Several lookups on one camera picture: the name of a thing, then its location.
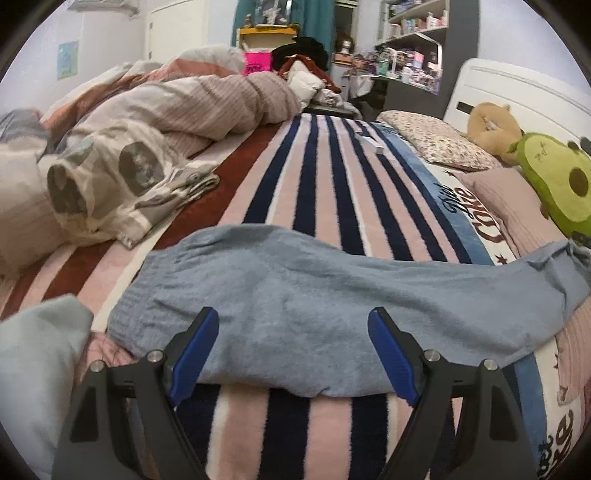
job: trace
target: light blue cloth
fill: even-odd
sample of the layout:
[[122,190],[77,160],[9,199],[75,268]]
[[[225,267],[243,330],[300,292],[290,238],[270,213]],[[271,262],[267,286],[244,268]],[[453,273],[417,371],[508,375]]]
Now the light blue cloth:
[[209,228],[149,254],[109,334],[144,355],[210,306],[220,335],[200,382],[360,397],[391,391],[367,332],[374,307],[449,361],[504,367],[564,326],[591,292],[589,264],[566,241],[494,267],[359,257],[270,225]]
[[92,312],[68,295],[0,323],[0,423],[41,480],[51,478],[92,319]]

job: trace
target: white cabinet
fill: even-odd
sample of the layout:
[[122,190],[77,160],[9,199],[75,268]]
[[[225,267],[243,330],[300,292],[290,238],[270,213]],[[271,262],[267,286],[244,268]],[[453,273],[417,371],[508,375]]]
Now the white cabinet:
[[148,16],[146,59],[164,63],[207,45],[208,23],[209,0],[184,0],[153,10]]

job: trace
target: teddy bear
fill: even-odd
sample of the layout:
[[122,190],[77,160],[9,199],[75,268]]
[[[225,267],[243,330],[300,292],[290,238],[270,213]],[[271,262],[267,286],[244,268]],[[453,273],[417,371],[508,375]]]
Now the teddy bear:
[[507,165],[518,163],[517,155],[509,147],[518,142],[523,132],[511,115],[509,105],[498,106],[485,102],[470,114],[466,138]]

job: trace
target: striped blanket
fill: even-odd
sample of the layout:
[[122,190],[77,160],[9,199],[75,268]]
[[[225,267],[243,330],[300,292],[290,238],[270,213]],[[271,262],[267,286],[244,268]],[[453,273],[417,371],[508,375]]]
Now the striped blanket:
[[[384,154],[360,144],[356,131],[383,143]],[[421,161],[385,125],[302,115],[260,128],[239,146],[235,138],[228,142],[235,145],[216,170],[218,189],[132,251],[112,242],[62,248],[4,285],[0,319],[74,293],[95,313],[94,329],[104,330],[148,251],[174,245],[197,229],[231,223],[281,225],[353,255],[474,264],[514,260],[495,221],[453,172]],[[223,149],[223,143],[215,148]],[[558,404],[557,355],[551,341],[504,370],[522,408],[540,478],[572,449],[587,413],[583,396]],[[433,480],[444,478],[449,466],[461,403],[449,405],[431,465]],[[281,390],[198,385],[177,414],[213,480],[373,480],[411,410],[394,395],[305,399]]]

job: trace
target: curtain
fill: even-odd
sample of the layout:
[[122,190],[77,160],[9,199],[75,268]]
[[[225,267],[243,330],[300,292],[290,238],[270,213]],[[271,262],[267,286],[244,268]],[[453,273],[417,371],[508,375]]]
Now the curtain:
[[234,29],[232,30],[232,47],[236,46],[236,30],[238,30],[238,28],[242,28],[244,21],[246,20],[246,16],[251,14],[252,21],[255,21],[255,10],[255,0],[238,0],[238,5],[236,6],[236,15],[234,16]]
[[300,37],[312,37],[332,58],[335,49],[335,0],[293,0],[291,22],[300,23]]
[[[238,0],[232,45],[236,45],[236,30],[244,25],[248,14],[254,20],[255,0]],[[332,57],[335,49],[335,0],[293,0],[291,6],[291,22],[300,23],[300,37],[312,37],[324,45]]]

